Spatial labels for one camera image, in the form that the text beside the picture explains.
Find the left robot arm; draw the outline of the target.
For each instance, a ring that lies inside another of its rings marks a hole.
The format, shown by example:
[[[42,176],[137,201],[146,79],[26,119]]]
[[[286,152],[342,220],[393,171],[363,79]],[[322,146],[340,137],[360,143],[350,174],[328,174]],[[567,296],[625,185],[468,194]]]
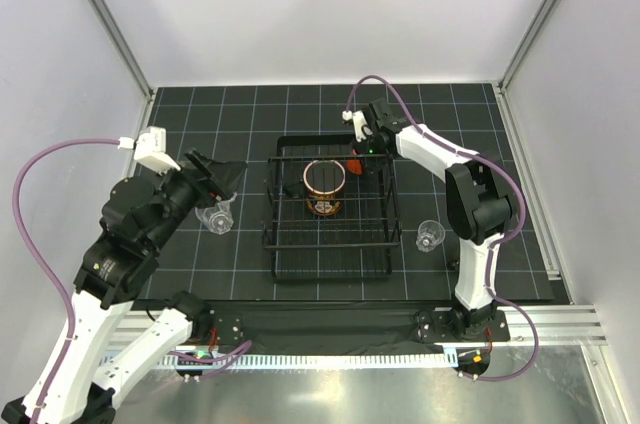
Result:
[[[7,423],[110,423],[158,361],[185,343],[201,344],[214,328],[204,300],[176,293],[156,320],[114,359],[102,360],[112,335],[157,270],[158,257],[194,209],[233,198],[243,161],[218,162],[195,150],[159,184],[125,178],[102,208],[102,232],[86,251],[66,299],[70,309],[31,391],[4,406]]]

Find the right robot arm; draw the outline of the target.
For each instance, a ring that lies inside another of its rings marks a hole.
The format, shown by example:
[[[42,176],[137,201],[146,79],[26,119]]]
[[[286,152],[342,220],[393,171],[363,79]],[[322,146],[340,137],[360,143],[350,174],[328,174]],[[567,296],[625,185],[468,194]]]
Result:
[[[444,183],[447,220],[459,238],[451,333],[461,340],[484,334],[496,315],[500,241],[518,210],[513,181],[477,152],[444,139],[410,113],[395,115],[384,99],[359,110],[349,104],[342,120],[353,127],[358,154],[410,160]]]

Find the black red skull mug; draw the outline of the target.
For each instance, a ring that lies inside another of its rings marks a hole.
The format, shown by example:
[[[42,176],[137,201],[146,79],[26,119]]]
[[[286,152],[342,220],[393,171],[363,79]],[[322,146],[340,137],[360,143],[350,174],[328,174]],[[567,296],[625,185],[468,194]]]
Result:
[[[342,207],[339,194],[346,185],[345,167],[337,160],[313,160],[306,163],[297,182],[283,186],[291,199],[302,200],[316,216],[335,215]]]

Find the small orange cup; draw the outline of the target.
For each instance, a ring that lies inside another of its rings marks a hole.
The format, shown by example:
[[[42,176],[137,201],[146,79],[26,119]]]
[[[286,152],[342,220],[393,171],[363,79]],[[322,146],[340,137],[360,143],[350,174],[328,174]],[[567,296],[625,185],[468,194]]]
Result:
[[[345,166],[346,169],[353,175],[361,176],[364,174],[364,167],[359,159],[347,159]]]

